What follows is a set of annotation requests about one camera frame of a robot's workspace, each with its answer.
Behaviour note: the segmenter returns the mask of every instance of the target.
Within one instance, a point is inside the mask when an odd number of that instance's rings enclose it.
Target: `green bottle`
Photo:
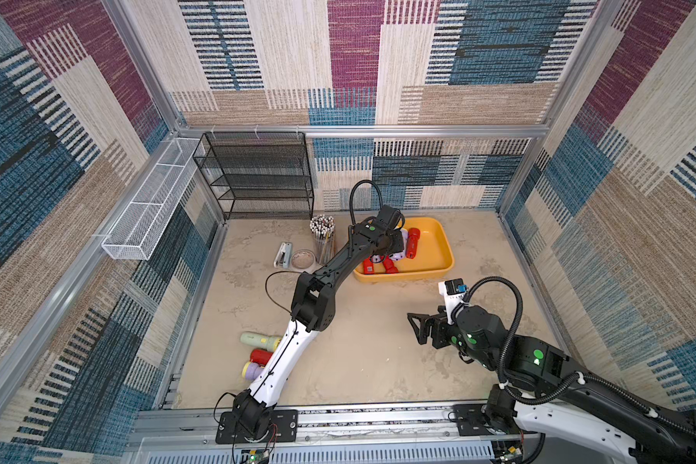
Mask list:
[[[255,332],[243,332],[240,336],[240,341],[245,345],[250,345],[255,348],[263,348],[271,353],[276,351],[278,344],[281,341],[281,337],[278,336],[267,336]]]

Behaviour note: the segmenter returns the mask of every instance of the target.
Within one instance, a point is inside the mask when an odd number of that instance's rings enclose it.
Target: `beige floor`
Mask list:
[[[454,251],[455,267],[446,278],[474,283],[502,275],[516,283],[524,302],[519,333],[555,344],[543,314],[492,212],[425,213],[439,221]],[[347,215],[335,217],[346,230]],[[288,314],[263,291],[282,241],[309,248],[306,220],[232,220],[223,255],[198,321],[179,384],[177,408],[211,408],[225,392],[240,392],[251,348],[240,343],[242,331],[281,335]],[[346,232],[337,239],[344,241]],[[269,291],[288,306],[297,274],[271,278]],[[510,324],[512,293],[487,283],[473,297]],[[479,365],[462,363],[454,348],[418,345],[405,313],[435,313],[443,304],[437,280],[359,283],[348,277],[337,294],[330,327],[306,350],[280,397],[280,404],[377,403],[416,400],[482,399],[495,381]],[[231,400],[223,400],[229,406]]]

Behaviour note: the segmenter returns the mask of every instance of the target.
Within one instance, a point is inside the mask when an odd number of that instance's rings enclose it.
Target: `wall shelf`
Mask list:
[[[304,134],[207,132],[194,161],[228,219],[312,217],[315,193]]]

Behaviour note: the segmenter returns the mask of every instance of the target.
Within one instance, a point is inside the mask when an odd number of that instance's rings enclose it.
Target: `red bottle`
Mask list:
[[[374,273],[374,264],[371,262],[369,258],[363,260],[363,273],[365,275]]]
[[[384,271],[386,274],[397,274],[399,272],[397,266],[394,265],[394,261],[392,261],[390,258],[385,258],[381,264],[384,265]]]
[[[418,254],[418,239],[420,238],[420,229],[415,227],[408,230],[408,249],[405,253],[409,259],[414,259]]]
[[[250,353],[250,360],[255,364],[264,366],[268,364],[268,360],[271,358],[272,354],[273,353],[265,350],[253,350],[253,352]]]

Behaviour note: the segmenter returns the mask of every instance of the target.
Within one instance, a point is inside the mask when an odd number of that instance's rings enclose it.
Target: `yellow tray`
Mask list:
[[[408,218],[404,227],[420,229],[418,254],[415,259],[395,261],[399,270],[397,274],[384,274],[381,263],[374,264],[376,274],[363,273],[363,264],[353,269],[353,275],[360,282],[395,282],[421,278],[437,278],[445,275],[454,267],[454,254],[448,244],[443,226],[433,218]]]

